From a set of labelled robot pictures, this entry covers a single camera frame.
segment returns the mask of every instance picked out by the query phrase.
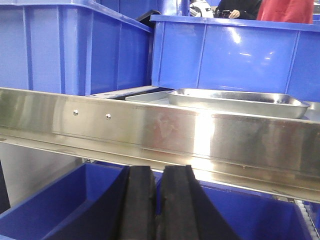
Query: black rubber strip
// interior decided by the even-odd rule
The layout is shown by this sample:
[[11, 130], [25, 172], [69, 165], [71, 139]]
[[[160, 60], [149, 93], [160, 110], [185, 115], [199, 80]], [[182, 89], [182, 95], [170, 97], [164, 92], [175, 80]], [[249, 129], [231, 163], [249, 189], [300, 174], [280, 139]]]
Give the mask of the black rubber strip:
[[0, 161], [0, 214], [10, 208], [10, 202], [5, 182], [4, 172]]
[[157, 240], [199, 240], [184, 166], [166, 166], [161, 179], [161, 216]]
[[149, 166], [130, 167], [118, 240], [154, 240], [155, 177]]

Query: person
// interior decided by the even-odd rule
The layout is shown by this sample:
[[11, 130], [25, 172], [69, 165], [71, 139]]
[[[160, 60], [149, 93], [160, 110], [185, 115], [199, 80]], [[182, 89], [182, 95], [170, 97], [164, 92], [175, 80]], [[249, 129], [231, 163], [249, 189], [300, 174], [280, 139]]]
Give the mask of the person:
[[312, 24], [314, 0], [263, 0], [257, 20]]
[[219, 11], [222, 13], [223, 11], [230, 10], [229, 19], [255, 20], [260, 4], [261, 0], [221, 0], [215, 12]]

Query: conveyor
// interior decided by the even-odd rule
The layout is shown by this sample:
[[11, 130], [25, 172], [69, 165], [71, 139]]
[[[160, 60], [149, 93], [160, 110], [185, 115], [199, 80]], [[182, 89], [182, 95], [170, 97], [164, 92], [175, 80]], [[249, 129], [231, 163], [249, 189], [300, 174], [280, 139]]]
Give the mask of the conveyor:
[[320, 111], [304, 119], [0, 88], [0, 140], [120, 165], [191, 165], [198, 180], [320, 203]]

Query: hand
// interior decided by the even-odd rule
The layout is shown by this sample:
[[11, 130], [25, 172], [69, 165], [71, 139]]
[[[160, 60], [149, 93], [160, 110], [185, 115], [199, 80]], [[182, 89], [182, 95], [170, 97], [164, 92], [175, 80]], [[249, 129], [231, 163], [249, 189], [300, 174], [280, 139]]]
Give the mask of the hand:
[[233, 10], [232, 12], [231, 12], [231, 14], [229, 15], [229, 18], [230, 19], [236, 19], [236, 18], [238, 18], [238, 17], [240, 17], [240, 11], [239, 10]]

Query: blue container rim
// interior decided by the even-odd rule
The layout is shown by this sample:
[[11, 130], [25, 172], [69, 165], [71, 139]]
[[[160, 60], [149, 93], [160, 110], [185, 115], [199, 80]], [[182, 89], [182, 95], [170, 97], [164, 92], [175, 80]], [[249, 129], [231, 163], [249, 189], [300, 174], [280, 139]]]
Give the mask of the blue container rim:
[[44, 0], [2, 0], [0, 6], [55, 6], [55, 5], [69, 5], [87, 8], [95, 12], [108, 15], [114, 19], [117, 19], [123, 23], [133, 25], [139, 29], [142, 29], [148, 33], [153, 33], [153, 29], [149, 26], [142, 24], [128, 16], [125, 16], [117, 11], [114, 11], [106, 6], [103, 6], [93, 0], [51, 0], [45, 2]]
[[226, 27], [249, 27], [264, 29], [281, 29], [305, 32], [320, 32], [320, 25], [291, 23], [291, 22], [275, 22], [275, 21], [259, 21], [244, 19], [227, 19], [227, 18], [206, 18], [193, 16], [168, 16], [168, 15], [152, 15], [150, 21], [154, 22], [174, 22], [183, 24], [206, 24], [220, 25]]

